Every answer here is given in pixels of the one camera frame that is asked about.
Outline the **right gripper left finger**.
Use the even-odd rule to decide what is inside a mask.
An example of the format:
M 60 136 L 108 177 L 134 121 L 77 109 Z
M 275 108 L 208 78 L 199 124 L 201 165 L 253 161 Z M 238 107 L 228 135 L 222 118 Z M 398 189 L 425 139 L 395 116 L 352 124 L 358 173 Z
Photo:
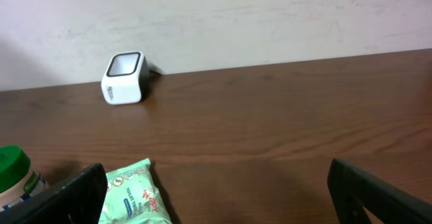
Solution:
M 107 193 L 100 163 L 1 213 L 1 224 L 98 223 Z

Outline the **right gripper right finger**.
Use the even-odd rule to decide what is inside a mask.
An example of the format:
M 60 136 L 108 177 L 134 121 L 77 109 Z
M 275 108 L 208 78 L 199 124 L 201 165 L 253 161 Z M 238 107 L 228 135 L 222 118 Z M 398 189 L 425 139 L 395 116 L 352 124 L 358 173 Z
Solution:
M 342 159 L 333 159 L 327 187 L 340 223 L 371 223 L 367 212 L 383 223 L 431 224 L 431 204 Z

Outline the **green lid white jar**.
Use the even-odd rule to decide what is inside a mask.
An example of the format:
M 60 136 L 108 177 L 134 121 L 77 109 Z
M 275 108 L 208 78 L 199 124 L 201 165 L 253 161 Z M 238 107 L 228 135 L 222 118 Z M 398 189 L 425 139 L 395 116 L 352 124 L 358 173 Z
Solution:
M 45 191 L 49 183 L 19 146 L 1 147 L 1 212 Z

